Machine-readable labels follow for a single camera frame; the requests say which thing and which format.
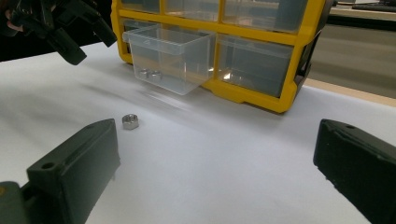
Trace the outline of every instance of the white tabletop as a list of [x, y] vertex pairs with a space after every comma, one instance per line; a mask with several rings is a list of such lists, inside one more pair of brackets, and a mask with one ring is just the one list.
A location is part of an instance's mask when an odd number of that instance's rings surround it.
[[[0, 63], [0, 180], [84, 126], [115, 119], [121, 167], [87, 221], [107, 223], [367, 223], [313, 164], [321, 119], [396, 145], [396, 108], [302, 87], [277, 115], [202, 88], [179, 96], [136, 79], [117, 47]], [[126, 131], [121, 118], [136, 114]]]

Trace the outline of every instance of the yellow storage cabinet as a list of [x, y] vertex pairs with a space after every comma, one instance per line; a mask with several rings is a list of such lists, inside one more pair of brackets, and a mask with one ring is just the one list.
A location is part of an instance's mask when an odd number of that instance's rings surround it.
[[[137, 77], [179, 94], [202, 85], [282, 113], [309, 73], [331, 6], [332, 0], [114, 0], [111, 20], [120, 57], [134, 63]], [[144, 55], [145, 47], [154, 51]]]

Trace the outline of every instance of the hex nut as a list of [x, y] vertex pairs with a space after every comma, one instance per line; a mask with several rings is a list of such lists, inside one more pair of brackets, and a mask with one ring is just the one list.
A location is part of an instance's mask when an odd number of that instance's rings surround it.
[[122, 118], [122, 126], [126, 130], [133, 130], [139, 127], [139, 119], [137, 118], [137, 115], [134, 114], [125, 115]]
[[163, 74], [160, 71], [155, 70], [148, 75], [148, 78], [154, 82], [161, 82]]
[[141, 78], [149, 78], [149, 73], [150, 73], [149, 69], [143, 68], [142, 70], [139, 71], [139, 76]]

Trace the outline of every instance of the transparent storage drawer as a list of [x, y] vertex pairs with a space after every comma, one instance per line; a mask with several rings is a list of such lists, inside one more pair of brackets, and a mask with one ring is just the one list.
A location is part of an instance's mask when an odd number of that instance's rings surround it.
[[217, 21], [219, 0], [167, 0], [165, 13], [200, 21]]
[[292, 47], [219, 35], [218, 78], [249, 90], [279, 97]]
[[[143, 29], [143, 28], [149, 28], [149, 27], [154, 27], [154, 26], [161, 27], [161, 25], [156, 22], [138, 21], [138, 20], [125, 20], [123, 25], [124, 25], [124, 30], [130, 31], [129, 33], [131, 33], [132, 31], [139, 30], [139, 29]], [[129, 43], [128, 33], [125, 32], [124, 34], [122, 34], [122, 40], [123, 40], [123, 42]], [[127, 50], [129, 53], [131, 53], [131, 48], [129, 45], [127, 46]]]
[[160, 0], [121, 0], [122, 7], [136, 11], [160, 13]]
[[223, 22], [269, 31], [297, 33], [307, 0], [225, 0]]
[[123, 36], [137, 78], [184, 95], [211, 77], [211, 34], [149, 27]]

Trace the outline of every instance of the gray floor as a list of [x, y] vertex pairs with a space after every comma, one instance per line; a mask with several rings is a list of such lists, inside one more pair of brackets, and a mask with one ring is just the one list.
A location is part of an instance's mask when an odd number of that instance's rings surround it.
[[396, 98], [396, 32], [326, 25], [309, 78]]

